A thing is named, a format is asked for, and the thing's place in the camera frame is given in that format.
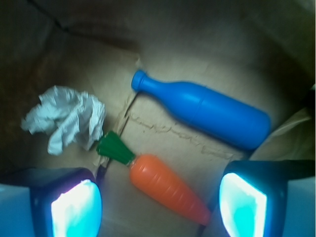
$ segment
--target bottle cap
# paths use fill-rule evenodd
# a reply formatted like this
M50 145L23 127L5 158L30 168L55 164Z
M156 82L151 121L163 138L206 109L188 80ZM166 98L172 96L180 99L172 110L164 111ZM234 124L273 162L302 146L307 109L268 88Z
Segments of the bottle cap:
M140 85L143 81L143 78L146 76L146 73L138 70L135 75L133 76L133 80L132 80L132 88L136 91L139 92L140 91Z

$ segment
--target orange carrot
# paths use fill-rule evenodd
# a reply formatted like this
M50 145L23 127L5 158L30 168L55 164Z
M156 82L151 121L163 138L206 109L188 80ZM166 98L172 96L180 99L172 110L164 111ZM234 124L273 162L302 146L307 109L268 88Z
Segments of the orange carrot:
M156 156L136 156L112 131L101 139L97 151L129 166L132 184L156 201L199 224L208 224L211 214L204 203Z
M130 165L131 182L141 191L195 222L207 225L210 211L191 189L159 158L146 154Z

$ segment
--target carrot top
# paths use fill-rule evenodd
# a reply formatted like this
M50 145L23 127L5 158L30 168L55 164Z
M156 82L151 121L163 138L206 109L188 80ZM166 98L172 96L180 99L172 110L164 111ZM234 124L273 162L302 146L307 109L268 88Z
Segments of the carrot top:
M115 159L127 166L131 164L136 157L113 131L109 131L101 138L97 152L101 156Z

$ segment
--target crumpled tissue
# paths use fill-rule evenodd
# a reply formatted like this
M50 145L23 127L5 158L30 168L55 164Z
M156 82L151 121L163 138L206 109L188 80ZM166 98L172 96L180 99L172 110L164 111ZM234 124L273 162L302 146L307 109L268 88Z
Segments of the crumpled tissue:
M89 150L103 135L105 105L94 95L68 87L54 86L39 96L38 104L22 119L21 127L31 134L50 135L47 151L60 155L63 148L76 142Z

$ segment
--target blue plastic bottle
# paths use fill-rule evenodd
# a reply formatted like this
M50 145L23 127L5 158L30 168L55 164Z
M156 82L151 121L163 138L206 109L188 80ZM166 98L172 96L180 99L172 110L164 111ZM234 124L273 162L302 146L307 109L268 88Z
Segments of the blue plastic bottle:
M242 149L256 149L270 132L265 112L205 86L185 81L164 83L137 71L132 88L159 99L182 122Z

